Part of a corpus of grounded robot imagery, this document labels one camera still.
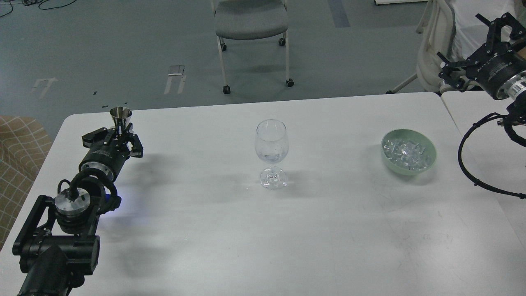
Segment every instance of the white chair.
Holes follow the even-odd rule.
[[[223,74],[223,93],[230,93],[227,82],[223,51],[227,49],[224,39],[256,40],[283,34],[278,44],[285,46],[286,85],[293,86],[289,73],[289,37],[287,0],[211,0],[214,13],[219,60]]]
[[[388,94],[398,92],[415,79],[418,79],[426,91],[440,92],[443,81],[438,74],[442,70],[440,67],[442,60],[437,56],[437,52],[441,52],[446,57],[450,56],[455,33],[454,20],[454,12],[445,0],[428,0],[417,28],[417,33],[423,32],[423,39],[418,50],[416,73],[388,91]]]

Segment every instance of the black cable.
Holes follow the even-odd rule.
[[[62,192],[62,184],[64,184],[64,183],[67,183],[68,185],[71,185],[70,181],[68,181],[68,180],[66,180],[66,179],[61,180],[61,181],[58,183],[57,194],[59,194],[59,193]]]
[[[50,9],[57,9],[57,8],[66,7],[66,6],[68,6],[68,5],[71,5],[71,4],[75,3],[75,2],[77,2],[77,0],[73,0],[73,1],[71,1],[70,3],[68,3],[68,4],[66,4],[66,5],[62,5],[62,6],[49,7],[49,8],[42,8],[42,7],[40,7],[42,4],[44,4],[44,3],[48,2],[48,1],[49,1],[49,0],[43,0],[42,2],[40,2],[40,3],[38,4],[38,8],[41,9],[41,10],[46,11],[46,10],[50,10]]]
[[[13,12],[13,3],[11,3],[11,2],[13,2],[13,1],[14,1],[14,0],[9,1],[9,4],[11,5],[11,10],[10,10],[8,13],[5,13],[5,14],[3,14],[3,15],[0,15],[0,17],[6,16],[6,15],[10,14],[11,12]]]
[[[113,184],[113,182],[108,178],[108,176],[98,169],[84,169],[80,173],[78,173],[73,179],[71,180],[71,184],[69,185],[69,193],[73,200],[75,200],[78,197],[78,185],[82,179],[88,176],[96,176],[97,179],[106,187],[109,189],[110,196],[117,196],[117,188]]]
[[[475,186],[480,186],[481,188],[484,188],[486,190],[489,190],[489,191],[492,191],[492,192],[495,192],[495,193],[500,193],[500,194],[505,194],[505,195],[511,195],[511,196],[517,196],[518,198],[520,199],[525,199],[526,198],[526,194],[524,193],[514,193],[514,192],[510,192],[510,191],[506,191],[506,190],[502,190],[500,188],[497,188],[497,187],[493,187],[491,185],[488,185],[482,181],[480,181],[479,179],[477,179],[475,176],[473,176],[469,171],[468,169],[466,169],[466,166],[464,166],[464,163],[462,161],[462,148],[464,147],[464,143],[466,142],[466,140],[469,138],[469,136],[471,135],[471,133],[473,133],[476,129],[478,129],[480,126],[482,126],[484,123],[488,123],[490,121],[493,121],[493,120],[496,120],[496,119],[503,119],[504,121],[506,120],[506,117],[508,115],[500,115],[499,113],[491,113],[491,114],[488,114],[486,115],[484,118],[482,118],[481,120],[479,120],[478,122],[476,123],[473,123],[473,126],[467,131],[467,133],[464,135],[464,137],[462,138],[462,141],[460,141],[460,145],[459,145],[459,151],[458,151],[458,161],[459,161],[459,165],[460,165],[460,169],[462,170],[462,172],[464,173],[464,175],[466,175],[466,177],[468,177],[469,180],[471,180],[473,182],[473,185]]]

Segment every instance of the gray chair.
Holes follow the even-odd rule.
[[[227,82],[223,51],[227,49],[224,39],[256,40],[282,34],[278,44],[285,46],[286,84],[293,86],[289,73],[289,27],[287,0],[211,0],[214,13],[219,60],[225,85],[223,93],[230,93]]]

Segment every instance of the cable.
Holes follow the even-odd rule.
[[[9,4],[11,5],[11,10],[8,12],[8,13],[5,13],[3,15],[0,15],[0,17],[3,17],[3,16],[6,16],[8,14],[10,14],[11,12],[13,12],[13,3],[11,3],[13,0],[9,1]]]
[[[42,0],[42,1],[38,4],[38,8],[41,9],[41,10],[46,11],[46,10],[50,10],[50,9],[57,9],[57,8],[66,7],[66,6],[68,6],[68,5],[71,5],[71,4],[75,3],[75,2],[77,2],[77,0],[73,0],[73,1],[71,1],[70,3],[68,3],[68,4],[66,4],[66,5],[62,5],[62,6],[49,7],[49,8],[42,8],[42,7],[40,7],[42,4],[44,4],[44,3],[48,2],[48,1],[49,1],[49,0]]]
[[[492,192],[495,192],[495,193],[500,193],[500,194],[505,194],[505,195],[511,195],[511,196],[516,196],[520,199],[526,199],[526,194],[524,193],[514,193],[514,192],[509,192],[509,191],[506,191],[506,190],[502,190],[500,188],[497,188],[497,187],[493,187],[491,185],[488,185],[482,181],[480,181],[479,179],[477,179],[475,176],[473,176],[469,171],[468,169],[466,169],[466,166],[464,166],[464,163],[462,161],[462,148],[464,147],[464,143],[466,142],[466,140],[469,138],[469,136],[471,135],[471,133],[473,133],[476,129],[478,129],[480,126],[482,126],[484,123],[488,123],[492,120],[496,120],[496,119],[503,119],[504,121],[506,120],[506,117],[508,115],[500,115],[499,113],[491,113],[491,114],[488,114],[486,115],[484,118],[482,118],[481,120],[479,120],[478,122],[476,123],[473,123],[473,126],[467,131],[467,133],[464,135],[464,137],[462,138],[462,141],[460,141],[460,145],[459,145],[459,151],[458,151],[458,161],[459,161],[459,165],[460,165],[460,169],[462,170],[462,172],[464,173],[464,175],[466,175],[466,177],[468,177],[469,180],[471,180],[473,182],[473,185],[475,186],[480,186],[481,188],[484,188],[486,190],[489,190],[489,191],[492,191]]]
[[[64,183],[67,183],[68,185],[71,185],[70,181],[67,180],[67,179],[63,179],[61,180],[59,183],[58,183],[58,188],[57,188],[57,194],[61,193],[62,192],[62,184]]]

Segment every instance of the chair leg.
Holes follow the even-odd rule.
[[[229,94],[230,86],[228,86],[228,82],[227,82],[227,74],[225,72],[225,62],[223,61],[223,50],[221,48],[221,41],[222,41],[222,38],[217,37],[217,48],[219,49],[219,61],[221,62],[221,71],[223,73],[223,82],[225,84],[223,86],[223,93]]]
[[[285,37],[285,73],[286,73],[286,80],[288,87],[291,87],[294,85],[294,81],[290,79],[290,63],[289,63],[289,34],[288,31],[285,31],[283,33],[283,36]]]
[[[402,83],[400,83],[399,85],[397,85],[395,88],[393,88],[392,90],[386,92],[386,94],[395,94],[395,93],[398,93],[402,88],[404,88],[406,85],[408,85],[409,83],[413,82],[415,79],[417,78],[417,74],[414,73],[413,75],[411,75],[411,77],[407,78],[406,80],[404,80]]]

